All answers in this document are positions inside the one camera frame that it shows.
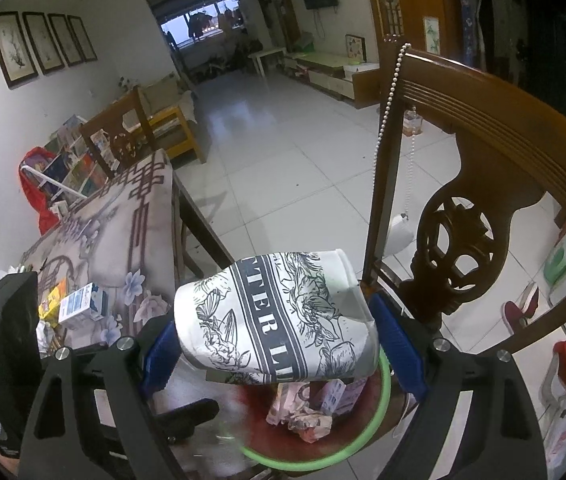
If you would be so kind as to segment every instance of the slipper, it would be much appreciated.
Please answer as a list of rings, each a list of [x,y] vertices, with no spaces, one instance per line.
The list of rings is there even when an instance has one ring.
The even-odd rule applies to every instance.
[[[502,308],[502,317],[509,333],[520,332],[527,326],[527,318],[513,301],[506,301]]]
[[[536,282],[532,281],[525,287],[521,295],[520,303],[518,304],[519,309],[527,319],[532,319],[536,309],[538,308],[538,299],[541,291],[538,288]]]

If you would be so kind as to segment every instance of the white pole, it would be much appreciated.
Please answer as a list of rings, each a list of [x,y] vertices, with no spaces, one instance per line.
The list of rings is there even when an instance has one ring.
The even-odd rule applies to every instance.
[[[71,187],[67,187],[65,184],[61,184],[60,182],[54,180],[53,178],[48,177],[46,174],[41,173],[38,170],[35,170],[34,168],[28,166],[27,164],[23,164],[20,167],[22,170],[27,170],[29,171],[29,173],[34,174],[35,176],[37,176],[38,178],[42,178],[43,180],[46,180],[47,182],[49,182],[50,184],[53,184],[54,186],[58,187],[59,189],[62,189],[63,191],[72,194],[74,196],[78,196],[80,198],[87,198],[86,195],[83,195],[83,193],[79,193],[78,191],[76,191],[75,189],[72,189]]]

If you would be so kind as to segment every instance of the tv stand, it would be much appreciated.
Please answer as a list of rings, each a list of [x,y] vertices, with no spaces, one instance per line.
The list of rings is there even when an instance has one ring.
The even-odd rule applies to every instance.
[[[285,69],[293,78],[302,80],[334,98],[352,100],[356,108],[378,104],[380,70],[373,68],[354,72],[349,80],[346,78],[344,66],[356,66],[350,62],[348,57],[322,52],[285,54]]]

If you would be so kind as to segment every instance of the metal screw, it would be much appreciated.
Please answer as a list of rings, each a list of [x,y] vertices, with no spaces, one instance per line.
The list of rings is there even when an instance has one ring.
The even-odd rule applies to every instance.
[[[512,360],[512,354],[507,350],[499,350],[496,352],[496,357],[504,363],[509,363]]]
[[[129,350],[134,346],[134,340],[131,337],[122,337],[116,342],[116,348],[119,350]]]
[[[54,354],[54,356],[59,360],[62,361],[63,359],[66,359],[67,357],[70,356],[70,349],[67,348],[67,346],[64,346],[63,348],[59,348],[56,351],[56,354]]]
[[[452,345],[450,345],[450,342],[447,339],[443,338],[434,339],[433,345],[434,348],[439,352],[447,352],[452,347]]]

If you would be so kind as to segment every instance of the floral bedspread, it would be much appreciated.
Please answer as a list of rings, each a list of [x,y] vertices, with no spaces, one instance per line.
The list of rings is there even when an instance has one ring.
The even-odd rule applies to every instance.
[[[136,335],[165,314],[175,293],[173,171],[163,150],[109,180],[61,224],[23,254],[38,272],[41,301],[63,278],[71,290],[96,283],[108,312],[83,329],[67,331],[73,348]]]

